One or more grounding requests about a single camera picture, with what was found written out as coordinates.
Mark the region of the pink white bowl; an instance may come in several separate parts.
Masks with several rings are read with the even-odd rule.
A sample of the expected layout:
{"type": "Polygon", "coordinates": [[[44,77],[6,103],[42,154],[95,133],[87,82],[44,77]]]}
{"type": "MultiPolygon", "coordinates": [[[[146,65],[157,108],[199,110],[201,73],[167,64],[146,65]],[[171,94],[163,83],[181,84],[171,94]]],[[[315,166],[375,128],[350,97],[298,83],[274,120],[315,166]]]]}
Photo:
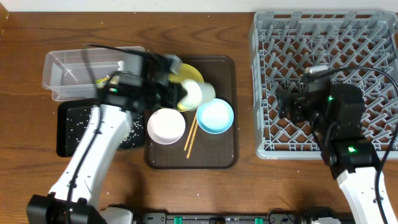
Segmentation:
{"type": "Polygon", "coordinates": [[[158,144],[177,142],[185,132],[185,118],[175,109],[162,108],[155,111],[147,122],[150,138],[158,144]]]}

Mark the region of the yellow snack wrapper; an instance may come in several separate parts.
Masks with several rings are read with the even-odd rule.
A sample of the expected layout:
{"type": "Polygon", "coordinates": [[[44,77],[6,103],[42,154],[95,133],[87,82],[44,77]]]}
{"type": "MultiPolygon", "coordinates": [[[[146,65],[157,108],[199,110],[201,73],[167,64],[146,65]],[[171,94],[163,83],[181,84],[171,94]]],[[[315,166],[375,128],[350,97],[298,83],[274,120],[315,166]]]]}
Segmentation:
{"type": "Polygon", "coordinates": [[[104,78],[101,78],[96,81],[96,86],[98,88],[102,88],[105,86],[105,84],[110,83],[110,84],[115,84],[117,85],[119,83],[119,76],[116,75],[113,78],[110,78],[110,76],[106,76],[104,78]]]}

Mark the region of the white cup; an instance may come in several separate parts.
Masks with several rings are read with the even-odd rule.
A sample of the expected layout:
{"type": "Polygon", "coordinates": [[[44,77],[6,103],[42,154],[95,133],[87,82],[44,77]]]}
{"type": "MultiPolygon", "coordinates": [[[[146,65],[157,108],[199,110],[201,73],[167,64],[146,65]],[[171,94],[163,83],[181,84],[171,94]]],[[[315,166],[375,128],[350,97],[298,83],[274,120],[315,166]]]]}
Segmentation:
{"type": "Polygon", "coordinates": [[[182,111],[193,111],[216,97],[215,89],[210,83],[184,80],[181,82],[187,94],[178,102],[177,108],[182,111]]]}

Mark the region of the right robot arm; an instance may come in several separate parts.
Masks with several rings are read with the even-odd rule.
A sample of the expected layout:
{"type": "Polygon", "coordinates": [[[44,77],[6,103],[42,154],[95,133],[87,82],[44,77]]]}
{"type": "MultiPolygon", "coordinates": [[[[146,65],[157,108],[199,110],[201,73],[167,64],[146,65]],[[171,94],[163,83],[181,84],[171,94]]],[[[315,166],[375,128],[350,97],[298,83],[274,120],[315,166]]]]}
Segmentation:
{"type": "Polygon", "coordinates": [[[382,162],[362,134],[366,111],[363,92],[346,84],[328,84],[310,91],[277,90],[280,118],[309,122],[322,136],[317,141],[324,163],[344,193],[356,223],[397,223],[386,194],[382,162]]]}

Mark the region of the white tissue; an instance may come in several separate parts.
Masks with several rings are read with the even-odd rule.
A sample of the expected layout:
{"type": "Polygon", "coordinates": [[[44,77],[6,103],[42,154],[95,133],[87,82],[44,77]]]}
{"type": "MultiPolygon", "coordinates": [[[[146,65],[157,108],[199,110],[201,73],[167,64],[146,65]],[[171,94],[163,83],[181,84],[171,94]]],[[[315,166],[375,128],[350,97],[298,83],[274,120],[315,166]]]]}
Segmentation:
{"type": "Polygon", "coordinates": [[[118,62],[118,66],[119,66],[118,71],[123,71],[124,70],[124,62],[123,61],[119,61],[118,62]]]}

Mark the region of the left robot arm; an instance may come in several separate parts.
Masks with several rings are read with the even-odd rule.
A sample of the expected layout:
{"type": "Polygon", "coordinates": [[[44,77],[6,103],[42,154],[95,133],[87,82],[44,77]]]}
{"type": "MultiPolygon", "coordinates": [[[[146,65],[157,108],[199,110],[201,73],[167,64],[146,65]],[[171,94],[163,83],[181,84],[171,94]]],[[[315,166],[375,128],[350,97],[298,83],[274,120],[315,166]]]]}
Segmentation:
{"type": "Polygon", "coordinates": [[[97,209],[111,162],[133,117],[159,106],[174,108],[183,89],[172,87],[169,75],[180,70],[176,55],[161,57],[155,76],[126,65],[112,72],[96,89],[96,104],[88,126],[67,168],[46,196],[33,195],[27,206],[29,223],[134,223],[134,212],[124,207],[97,209]]]}

